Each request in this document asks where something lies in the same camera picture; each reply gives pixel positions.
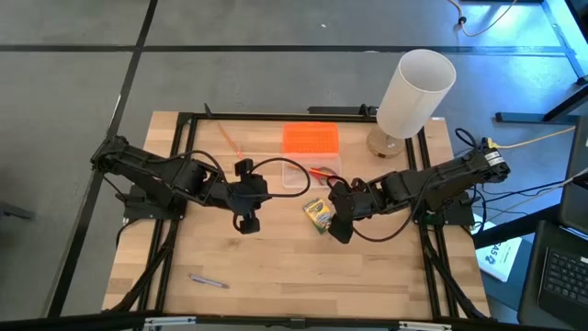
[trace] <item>pen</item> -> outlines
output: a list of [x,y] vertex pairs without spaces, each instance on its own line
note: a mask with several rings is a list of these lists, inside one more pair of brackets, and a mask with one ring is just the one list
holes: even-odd
[[190,273],[187,274],[187,275],[190,277],[191,280],[197,281],[197,282],[202,283],[202,284],[208,284],[208,285],[220,287],[222,289],[228,289],[229,288],[229,285],[223,284],[221,282],[217,282],[217,281],[214,281],[214,280],[207,280],[205,278],[202,278],[200,276],[196,276],[196,275],[190,274]]
[[235,153],[237,153],[237,156],[239,156],[239,158],[242,159],[243,154],[239,150],[239,147],[237,147],[235,142],[231,139],[231,137],[229,137],[229,134],[222,128],[221,124],[217,122],[217,125],[219,126],[220,133],[222,133],[222,135],[224,136],[224,139],[227,140],[227,143],[229,143],[229,145],[232,147],[233,151],[235,151]]

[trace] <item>wooden tabletop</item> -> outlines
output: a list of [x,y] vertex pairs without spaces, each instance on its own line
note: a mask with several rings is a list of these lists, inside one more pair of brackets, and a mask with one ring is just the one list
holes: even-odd
[[[174,138],[176,112],[154,112],[144,149],[168,156]],[[280,121],[223,120],[222,126],[245,157],[260,162],[280,155]],[[390,171],[408,168],[406,153],[381,159],[366,147],[374,123],[338,123],[343,177],[370,180]],[[453,158],[443,119],[425,126],[433,165]],[[418,143],[417,162],[420,163]],[[194,149],[212,154],[229,181],[236,180],[235,152],[214,120],[200,120]],[[270,192],[293,193],[281,180],[281,164],[258,168]],[[422,249],[412,223],[396,238],[374,244],[354,236],[342,245],[328,233],[319,234],[303,213],[313,198],[327,200],[329,190],[312,188],[295,199],[264,202],[257,217],[261,231],[241,235],[232,227],[232,214],[188,203],[180,222],[164,311],[174,314],[243,316],[358,317],[430,319]],[[408,210],[356,222],[365,235],[393,233],[408,217]],[[153,221],[139,221],[122,234],[104,300],[104,308],[118,303],[141,275],[153,233]],[[471,238],[459,227],[445,229],[452,274],[474,302],[489,314],[480,269]],[[224,290],[196,283],[188,273],[231,286]],[[152,285],[149,307],[159,275]],[[442,312],[447,314],[443,282],[437,275]]]

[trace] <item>white cylinder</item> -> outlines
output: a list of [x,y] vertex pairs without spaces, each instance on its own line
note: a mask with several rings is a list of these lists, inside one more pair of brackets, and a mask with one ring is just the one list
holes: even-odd
[[401,57],[378,110],[378,125],[394,138],[413,137],[456,82],[456,68],[435,51]]

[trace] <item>orange container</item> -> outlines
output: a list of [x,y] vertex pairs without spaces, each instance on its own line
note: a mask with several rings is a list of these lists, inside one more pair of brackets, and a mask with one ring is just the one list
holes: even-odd
[[284,124],[282,153],[339,154],[336,123],[302,122]]

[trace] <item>yellow package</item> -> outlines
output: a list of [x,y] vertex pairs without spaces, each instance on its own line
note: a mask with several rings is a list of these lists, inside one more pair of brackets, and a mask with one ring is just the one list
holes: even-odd
[[309,215],[312,223],[319,230],[319,233],[324,234],[329,228],[329,225],[331,225],[331,218],[333,217],[326,203],[322,199],[317,198],[305,204],[302,209]]

